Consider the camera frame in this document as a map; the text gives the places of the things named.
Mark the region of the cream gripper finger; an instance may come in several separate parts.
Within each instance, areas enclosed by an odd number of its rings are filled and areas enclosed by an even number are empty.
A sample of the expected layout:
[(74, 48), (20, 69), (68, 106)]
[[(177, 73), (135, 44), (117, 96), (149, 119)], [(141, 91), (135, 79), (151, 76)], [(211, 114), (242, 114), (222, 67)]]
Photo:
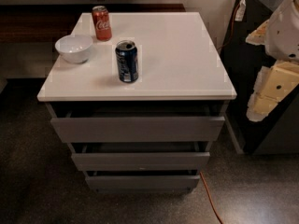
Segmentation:
[(271, 67), (263, 66), (249, 98), (247, 118), (262, 121), (298, 84), (299, 63), (276, 61)]
[(246, 42), (254, 46), (264, 45), (266, 29), (269, 21), (264, 21), (256, 30), (246, 37)]

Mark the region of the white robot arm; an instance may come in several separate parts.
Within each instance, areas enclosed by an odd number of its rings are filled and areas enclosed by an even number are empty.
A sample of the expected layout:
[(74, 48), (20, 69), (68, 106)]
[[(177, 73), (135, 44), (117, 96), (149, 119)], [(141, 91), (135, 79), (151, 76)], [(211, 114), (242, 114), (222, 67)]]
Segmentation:
[(259, 71), (248, 101), (247, 118), (262, 121), (299, 84), (299, 0), (283, 0), (246, 42), (264, 44), (276, 62)]

